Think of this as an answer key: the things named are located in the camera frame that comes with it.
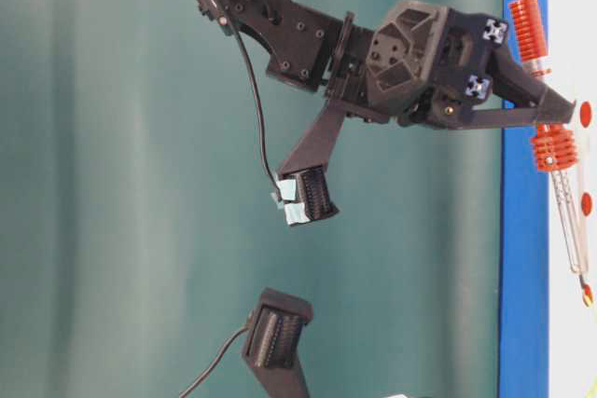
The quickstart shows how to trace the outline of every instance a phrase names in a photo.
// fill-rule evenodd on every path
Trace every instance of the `blue panel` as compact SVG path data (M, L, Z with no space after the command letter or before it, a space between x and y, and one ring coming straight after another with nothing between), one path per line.
M512 21L504 0L507 18ZM539 0L547 24L548 0ZM510 47L519 58L514 33ZM500 396L548 397L548 177L532 128L504 131Z

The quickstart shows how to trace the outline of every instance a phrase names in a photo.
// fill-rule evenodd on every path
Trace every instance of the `robotic arm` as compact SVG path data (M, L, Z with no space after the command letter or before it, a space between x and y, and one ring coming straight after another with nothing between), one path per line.
M253 37L267 74L316 92L324 108L277 170L276 200L290 226L338 212L327 164L346 117L367 123L474 130L567 123L575 104L528 75L507 47L508 23L485 14L403 0L376 31L292 0L197 0L224 34ZM511 109L479 109L492 93Z

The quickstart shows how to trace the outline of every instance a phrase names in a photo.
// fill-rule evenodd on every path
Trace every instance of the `wire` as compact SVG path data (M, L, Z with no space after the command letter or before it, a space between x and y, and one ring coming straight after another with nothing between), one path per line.
M195 389L197 389L200 384L207 379L207 377L209 377L209 375L214 371L214 369L217 367L218 364L220 364L220 361L222 360L222 358L224 357L224 354L226 354L226 351L228 351L228 349L230 348L230 345L232 345L232 342L234 342L236 340L236 338L238 336L240 336L242 333L245 333L249 331L249 329L244 326L243 328L240 328L236 331L236 333L234 333L222 346L222 348L220 349L219 353L216 355L216 357L214 358L214 360L212 361L211 364L209 364L209 366L197 377L197 379L195 379L192 384L190 386L188 386L184 391L181 391L180 394L178 395L178 398L187 398L191 393L193 393L193 391Z
M263 116L263 107L261 105L261 95L259 94L259 88L257 86L257 79L255 77L255 70L253 70L253 64L251 63L251 57L249 56L249 52L244 45L243 37L239 32L236 24L230 17L230 14L224 8L220 0L213 0L217 8L222 12L224 18L226 18L227 24L230 27L234 37L236 38L236 42L239 45L239 49L241 50L241 55L243 56L244 65L246 66L247 73L249 74L249 82L251 84L251 89L253 91L253 97L255 98L255 108L257 111L257 125L259 131L259 150L261 153L261 165L263 166L263 170L270 178L271 184L273 185L273 189L279 199L282 195L280 193L280 188L276 184L276 181L273 177L271 172L270 163L268 162L268 152L266 146L266 138L265 138L265 118Z

